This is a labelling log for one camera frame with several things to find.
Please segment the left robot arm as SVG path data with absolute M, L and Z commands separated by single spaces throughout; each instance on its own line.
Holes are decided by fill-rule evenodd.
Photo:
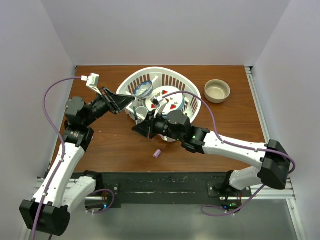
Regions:
M 89 104 L 78 96 L 67 101 L 65 130 L 54 164 L 32 199 L 23 200 L 19 207 L 33 238 L 36 231 L 61 236 L 78 205 L 89 194 L 99 196 L 103 192 L 103 178 L 98 172 L 85 171 L 71 188 L 67 186 L 92 141 L 90 125 L 106 113 L 120 113 L 134 100 L 132 95 L 115 94 L 103 87 Z

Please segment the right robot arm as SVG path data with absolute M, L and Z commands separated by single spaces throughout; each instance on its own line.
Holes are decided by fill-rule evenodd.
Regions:
M 132 130 L 147 139 L 161 135 L 179 141 L 190 153 L 219 155 L 248 164 L 245 169 L 226 174 L 224 182 L 216 188 L 221 194 L 233 197 L 247 187 L 260 184 L 275 190 L 286 188 L 291 162 L 276 140 L 256 143 L 220 136 L 207 128 L 194 126 L 178 110 L 167 117 L 149 112 Z

